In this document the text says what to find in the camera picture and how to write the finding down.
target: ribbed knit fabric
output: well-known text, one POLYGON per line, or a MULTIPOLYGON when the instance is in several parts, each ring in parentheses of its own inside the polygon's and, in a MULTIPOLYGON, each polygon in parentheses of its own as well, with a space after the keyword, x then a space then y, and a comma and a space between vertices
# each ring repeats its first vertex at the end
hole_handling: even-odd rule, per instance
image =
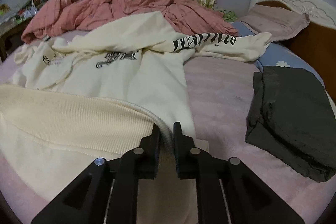
POLYGON ((119 155, 137 147, 156 123, 172 151, 171 133, 164 122, 148 110, 120 100, 0 85, 0 112, 39 140, 78 152, 84 148, 119 155))

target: desk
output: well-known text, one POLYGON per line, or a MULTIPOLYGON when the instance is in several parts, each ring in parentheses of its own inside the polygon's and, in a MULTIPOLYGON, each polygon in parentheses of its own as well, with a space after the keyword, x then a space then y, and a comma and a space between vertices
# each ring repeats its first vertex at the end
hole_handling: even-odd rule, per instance
POLYGON ((28 18, 19 24, 16 21, 13 22, 9 20, 8 22, 2 23, 0 25, 0 58, 2 62, 7 58, 5 41, 13 35, 23 32, 31 19, 32 18, 28 18))

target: pink blanket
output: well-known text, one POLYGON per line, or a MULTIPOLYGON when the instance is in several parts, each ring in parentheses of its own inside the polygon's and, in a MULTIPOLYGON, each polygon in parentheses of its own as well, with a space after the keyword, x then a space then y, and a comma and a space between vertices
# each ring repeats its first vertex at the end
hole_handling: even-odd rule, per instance
POLYGON ((238 35, 219 12, 196 0, 49 0, 22 34, 27 44, 45 35, 55 37, 71 30, 91 31, 113 20, 132 14, 161 11, 175 31, 226 33, 238 35))

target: dark gray cloth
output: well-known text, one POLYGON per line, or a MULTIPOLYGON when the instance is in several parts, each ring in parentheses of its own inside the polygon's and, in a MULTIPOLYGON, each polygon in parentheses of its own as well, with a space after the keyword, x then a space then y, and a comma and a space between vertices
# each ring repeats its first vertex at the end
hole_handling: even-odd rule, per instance
POLYGON ((336 173, 336 120, 317 78, 301 68, 265 66, 253 77, 246 142, 317 182, 336 173))

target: zebra print sleeve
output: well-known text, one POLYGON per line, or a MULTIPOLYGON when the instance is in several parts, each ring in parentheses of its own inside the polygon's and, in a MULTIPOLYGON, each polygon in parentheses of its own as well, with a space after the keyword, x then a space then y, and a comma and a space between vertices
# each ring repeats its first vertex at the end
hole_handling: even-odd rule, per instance
POLYGON ((178 40, 174 40, 174 51, 177 52, 180 50, 188 49, 188 48, 195 48, 200 47, 202 44, 204 44, 207 41, 210 41, 210 43, 221 43, 224 44, 231 43, 231 45, 234 45, 237 38, 232 37, 228 34, 222 34, 222 33, 201 33, 201 34, 195 34, 190 35, 188 37, 184 37, 178 40))

